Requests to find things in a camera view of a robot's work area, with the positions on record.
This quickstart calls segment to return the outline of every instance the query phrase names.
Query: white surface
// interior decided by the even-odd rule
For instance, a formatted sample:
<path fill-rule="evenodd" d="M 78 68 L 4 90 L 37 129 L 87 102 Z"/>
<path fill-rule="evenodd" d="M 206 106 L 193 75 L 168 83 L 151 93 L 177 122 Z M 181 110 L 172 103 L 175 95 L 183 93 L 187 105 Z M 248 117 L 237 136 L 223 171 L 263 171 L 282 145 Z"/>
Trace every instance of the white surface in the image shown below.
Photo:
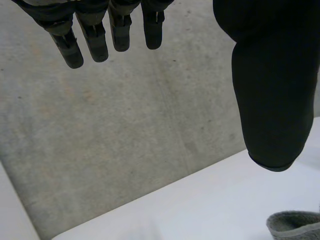
<path fill-rule="evenodd" d="M 267 171 L 243 151 L 54 240 L 271 240 L 269 215 L 317 212 L 319 203 L 320 118 L 285 172 Z"/>
<path fill-rule="evenodd" d="M 40 240 L 0 162 L 0 239 Z"/>

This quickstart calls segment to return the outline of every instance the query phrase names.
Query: glove finger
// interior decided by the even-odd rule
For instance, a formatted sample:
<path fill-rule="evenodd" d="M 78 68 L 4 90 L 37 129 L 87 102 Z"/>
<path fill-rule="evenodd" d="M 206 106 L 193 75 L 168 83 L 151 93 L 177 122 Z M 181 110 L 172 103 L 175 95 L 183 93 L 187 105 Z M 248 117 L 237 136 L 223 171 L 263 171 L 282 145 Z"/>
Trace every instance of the glove finger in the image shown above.
<path fill-rule="evenodd" d="M 35 22 L 50 33 L 66 64 L 76 69 L 84 59 L 72 30 L 75 2 L 50 5 L 31 5 L 22 0 L 14 0 Z"/>
<path fill-rule="evenodd" d="M 39 22 L 50 33 L 55 45 L 59 49 L 65 63 L 72 69 L 80 68 L 84 58 L 79 49 L 77 39 L 72 30 L 72 15 L 68 20 L 55 22 Z"/>
<path fill-rule="evenodd" d="M 143 28 L 146 46 L 158 49 L 162 43 L 162 26 L 165 21 L 164 10 L 173 0 L 142 0 Z"/>
<path fill-rule="evenodd" d="M 114 49 L 124 52 L 130 47 L 130 14 L 141 0 L 110 0 L 108 13 Z"/>
<path fill-rule="evenodd" d="M 75 14 L 91 56 L 98 63 L 104 62 L 109 56 L 106 31 L 102 23 L 108 3 L 109 0 L 80 1 Z"/>

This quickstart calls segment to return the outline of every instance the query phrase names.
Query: gloved hand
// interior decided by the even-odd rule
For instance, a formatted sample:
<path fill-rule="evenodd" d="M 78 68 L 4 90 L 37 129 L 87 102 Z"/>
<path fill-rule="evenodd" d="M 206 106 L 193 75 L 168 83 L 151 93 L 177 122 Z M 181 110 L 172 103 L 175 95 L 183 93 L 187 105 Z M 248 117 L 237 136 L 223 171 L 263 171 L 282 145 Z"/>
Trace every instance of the gloved hand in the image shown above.
<path fill-rule="evenodd" d="M 162 43 L 164 10 L 174 0 L 12 0 L 37 24 L 50 33 L 66 64 L 77 69 L 84 63 L 73 33 L 73 14 L 81 26 L 94 61 L 105 61 L 109 54 L 102 20 L 108 11 L 115 50 L 124 52 L 130 46 L 130 14 L 141 4 L 144 35 L 149 49 Z"/>

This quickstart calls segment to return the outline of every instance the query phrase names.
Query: gray slipper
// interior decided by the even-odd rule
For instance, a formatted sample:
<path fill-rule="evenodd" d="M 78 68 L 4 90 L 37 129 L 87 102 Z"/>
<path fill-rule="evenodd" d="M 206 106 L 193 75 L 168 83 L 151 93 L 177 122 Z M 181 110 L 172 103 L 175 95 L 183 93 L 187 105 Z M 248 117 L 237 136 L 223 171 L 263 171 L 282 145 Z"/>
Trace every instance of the gray slipper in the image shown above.
<path fill-rule="evenodd" d="M 275 240 L 320 240 L 320 213 L 283 211 L 271 215 L 267 227 Z"/>

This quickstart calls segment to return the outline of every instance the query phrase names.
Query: gray concrete surface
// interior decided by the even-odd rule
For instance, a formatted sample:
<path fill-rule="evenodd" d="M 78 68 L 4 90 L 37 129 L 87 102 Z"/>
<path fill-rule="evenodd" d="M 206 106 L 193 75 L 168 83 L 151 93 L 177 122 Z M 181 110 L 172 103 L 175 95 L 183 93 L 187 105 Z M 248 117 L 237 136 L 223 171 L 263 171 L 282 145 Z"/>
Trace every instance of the gray concrete surface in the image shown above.
<path fill-rule="evenodd" d="M 211 2 L 176 0 L 155 51 L 135 10 L 129 51 L 113 49 L 106 27 L 104 63 L 75 23 L 77 70 L 28 15 L 0 3 L 0 159 L 43 240 L 245 148 L 234 43 Z M 316 101 L 319 115 L 319 91 Z"/>

